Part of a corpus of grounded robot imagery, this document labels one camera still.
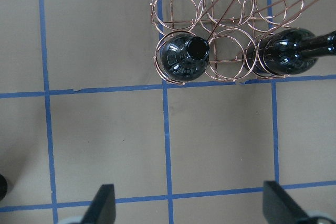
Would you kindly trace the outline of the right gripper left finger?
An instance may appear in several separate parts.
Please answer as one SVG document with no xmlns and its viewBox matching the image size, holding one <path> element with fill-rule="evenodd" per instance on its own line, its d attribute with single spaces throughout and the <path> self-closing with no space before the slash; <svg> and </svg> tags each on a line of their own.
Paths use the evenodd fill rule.
<svg viewBox="0 0 336 224">
<path fill-rule="evenodd" d="M 110 223 L 116 220 L 114 184 L 101 185 L 81 223 Z"/>
</svg>

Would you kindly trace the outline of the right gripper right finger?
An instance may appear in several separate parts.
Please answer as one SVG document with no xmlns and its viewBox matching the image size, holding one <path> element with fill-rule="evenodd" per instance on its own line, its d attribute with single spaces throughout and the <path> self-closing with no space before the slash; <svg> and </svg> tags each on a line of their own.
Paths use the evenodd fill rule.
<svg viewBox="0 0 336 224">
<path fill-rule="evenodd" d="M 263 215 L 269 224 L 308 223 L 309 216 L 276 182 L 263 183 Z"/>
</svg>

